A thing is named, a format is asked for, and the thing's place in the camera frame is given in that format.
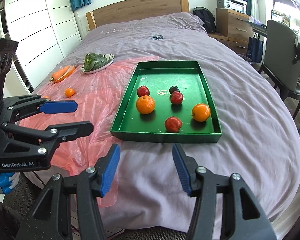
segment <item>wooden headboard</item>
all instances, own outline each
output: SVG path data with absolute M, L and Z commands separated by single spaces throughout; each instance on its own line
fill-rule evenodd
M 188 0 L 126 0 L 87 12 L 90 30 L 108 23 L 120 23 L 189 12 Z

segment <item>bed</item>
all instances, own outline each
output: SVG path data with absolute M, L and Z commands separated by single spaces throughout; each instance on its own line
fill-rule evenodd
M 77 112 L 31 117 L 20 125 L 44 129 L 48 124 L 84 119 L 91 120 L 98 132 L 61 145 L 53 166 L 37 174 L 44 182 L 55 173 L 77 174 L 117 142 L 122 149 L 118 173 L 100 209 L 105 226 L 161 226 L 186 232 L 195 200 L 182 191 L 172 145 L 120 142 L 109 129 L 137 62 L 196 60 L 210 86 L 223 135 L 216 144 L 184 144 L 183 148 L 216 174 L 240 173 L 282 239 L 300 215 L 300 139 L 295 123 L 271 85 L 241 57 L 210 38 L 202 21 L 188 11 L 187 0 L 128 0 L 87 13 L 90 33 L 52 71 L 76 65 L 74 74 L 56 85 L 48 84 L 49 75 L 34 91 L 63 100 L 64 89 L 74 87 Z M 151 39 L 154 35 L 163 39 Z M 112 53 L 115 61 L 105 70 L 85 75 L 79 68 L 89 52 Z M 26 176 L 42 187 L 33 173 Z M 218 197 L 213 239 L 219 239 L 220 226 Z

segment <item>white curtain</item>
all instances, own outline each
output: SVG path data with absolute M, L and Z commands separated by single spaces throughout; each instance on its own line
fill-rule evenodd
M 251 16 L 259 20 L 260 14 L 259 14 L 258 2 L 257 0 L 250 0 L 250 2 L 251 2 Z

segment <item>backpack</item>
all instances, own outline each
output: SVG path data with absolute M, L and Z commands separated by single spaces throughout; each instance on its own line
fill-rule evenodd
M 207 33 L 215 33 L 217 31 L 216 25 L 214 23 L 215 18 L 211 11 L 204 7 L 196 7 L 193 9 L 193 14 L 197 15 L 201 20 L 203 20 L 203 27 L 206 29 Z

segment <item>orange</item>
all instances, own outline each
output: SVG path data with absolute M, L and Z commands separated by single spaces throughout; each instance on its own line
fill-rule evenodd
M 192 108 L 192 118 L 195 119 L 198 122 L 204 122 L 206 121 L 210 114 L 210 108 L 206 104 L 197 104 Z
M 67 88 L 65 90 L 65 94 L 66 94 L 66 97 L 72 97 L 74 95 L 75 91 L 72 89 L 72 88 Z
M 154 99 L 150 96 L 141 96 L 136 102 L 137 110 L 140 114 L 152 113 L 155 107 Z

